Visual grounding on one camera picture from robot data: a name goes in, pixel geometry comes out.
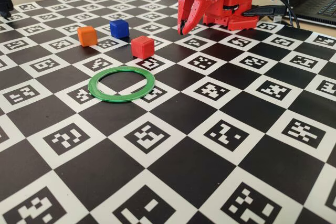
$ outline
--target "green ring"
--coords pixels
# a ring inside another ring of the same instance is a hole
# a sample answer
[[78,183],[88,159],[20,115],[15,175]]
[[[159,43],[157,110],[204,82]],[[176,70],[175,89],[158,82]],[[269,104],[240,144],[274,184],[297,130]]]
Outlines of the green ring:
[[[133,94],[126,94],[126,95],[111,95],[111,94],[105,94],[101,92],[98,87],[97,83],[100,81],[102,78],[105,76],[116,73],[116,72],[136,72],[141,74],[142,76],[146,77],[147,79],[147,84],[145,87],[143,87],[141,90],[133,93]],[[115,67],[115,68],[109,68],[106,70],[103,70],[99,72],[98,74],[94,75],[91,80],[89,81],[89,91],[90,93],[103,101],[106,102],[129,102],[141,97],[144,97],[147,95],[155,86],[155,78],[154,75],[152,75],[149,71],[142,69],[142,68],[137,68],[137,67]]]

